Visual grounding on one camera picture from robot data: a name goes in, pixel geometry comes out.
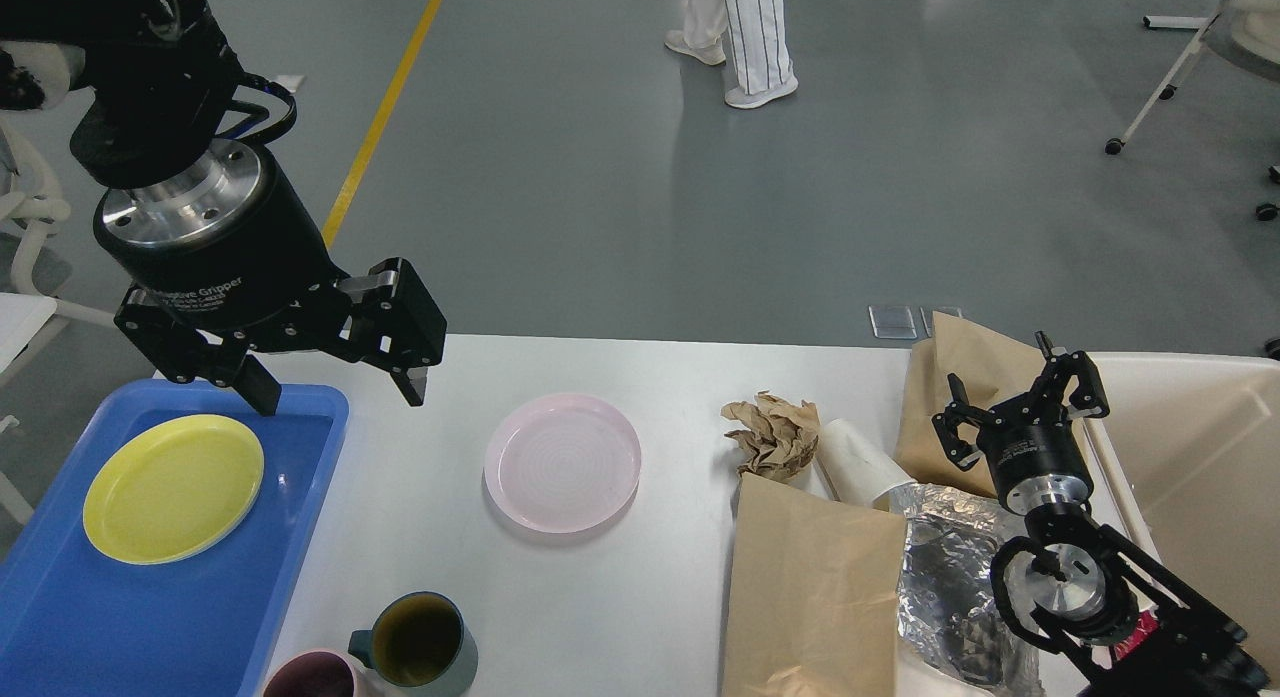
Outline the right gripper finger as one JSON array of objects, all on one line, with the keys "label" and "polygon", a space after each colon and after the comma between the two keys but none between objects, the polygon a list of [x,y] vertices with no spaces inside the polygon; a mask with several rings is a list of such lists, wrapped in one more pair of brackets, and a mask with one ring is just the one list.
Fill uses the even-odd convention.
[{"label": "right gripper finger", "polygon": [[970,404],[965,384],[957,373],[947,373],[947,384],[950,402],[941,413],[932,416],[931,425],[946,459],[959,471],[969,472],[980,460],[979,448],[960,436],[960,425],[970,425],[982,432],[983,428],[996,428],[996,425],[1001,425],[1001,416],[995,411],[983,411]]},{"label": "right gripper finger", "polygon": [[1047,333],[1036,333],[1044,366],[1024,393],[1025,419],[1102,419],[1111,413],[1100,370],[1084,350],[1060,349]]}]

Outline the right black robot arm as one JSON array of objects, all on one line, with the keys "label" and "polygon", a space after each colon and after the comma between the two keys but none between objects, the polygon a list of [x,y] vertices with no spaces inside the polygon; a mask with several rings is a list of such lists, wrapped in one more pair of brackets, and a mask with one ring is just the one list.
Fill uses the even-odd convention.
[{"label": "right black robot arm", "polygon": [[1257,696],[1265,668],[1233,618],[1091,509],[1093,480],[1075,419],[1110,413],[1083,350],[1036,333],[1043,368],[1025,393],[973,405],[948,373],[950,402],[932,425],[961,471],[986,460],[998,504],[1019,515],[989,565],[995,606],[1011,633],[1060,654],[1088,696]]}]

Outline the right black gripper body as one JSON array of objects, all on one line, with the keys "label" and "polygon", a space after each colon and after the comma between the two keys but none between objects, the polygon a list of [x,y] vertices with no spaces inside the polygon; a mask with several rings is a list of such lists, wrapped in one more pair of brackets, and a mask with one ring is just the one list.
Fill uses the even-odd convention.
[{"label": "right black gripper body", "polygon": [[1028,515],[1037,506],[1089,503],[1094,483],[1065,407],[996,405],[992,413],[977,446],[1005,509]]}]

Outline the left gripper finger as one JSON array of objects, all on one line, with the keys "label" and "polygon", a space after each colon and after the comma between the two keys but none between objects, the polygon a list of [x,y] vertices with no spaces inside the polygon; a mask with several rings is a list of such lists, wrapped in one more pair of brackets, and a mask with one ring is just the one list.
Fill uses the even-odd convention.
[{"label": "left gripper finger", "polygon": [[282,386],[251,354],[247,341],[209,341],[204,333],[179,324],[146,290],[128,290],[116,309],[116,327],[172,382],[196,379],[238,393],[257,414],[276,414]]},{"label": "left gripper finger", "polygon": [[264,354],[319,350],[389,373],[408,405],[425,402],[428,370],[444,356],[447,320],[413,265],[376,263],[365,276],[306,284],[283,309],[247,327]]}]

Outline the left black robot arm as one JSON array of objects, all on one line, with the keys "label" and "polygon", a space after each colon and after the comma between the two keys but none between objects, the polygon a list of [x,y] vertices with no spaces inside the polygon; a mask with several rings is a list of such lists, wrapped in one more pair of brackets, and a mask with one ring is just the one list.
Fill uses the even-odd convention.
[{"label": "left black robot arm", "polygon": [[93,235],[132,283],[114,324],[173,382],[205,379],[274,414],[260,356],[319,350],[425,400],[447,322],[407,260],[330,260],[270,153],[297,116],[246,72],[207,0],[3,0],[3,109],[93,91],[70,153],[105,188]]}]

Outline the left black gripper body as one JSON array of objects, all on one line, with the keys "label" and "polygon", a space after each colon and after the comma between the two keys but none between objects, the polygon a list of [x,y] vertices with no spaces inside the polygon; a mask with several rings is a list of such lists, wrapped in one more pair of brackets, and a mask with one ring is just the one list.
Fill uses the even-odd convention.
[{"label": "left black gripper body", "polygon": [[337,338],[351,301],[320,231],[264,146],[216,138],[177,176],[111,188],[93,237],[151,304],[122,304],[136,349],[184,350],[205,333],[257,350],[308,350]]}]

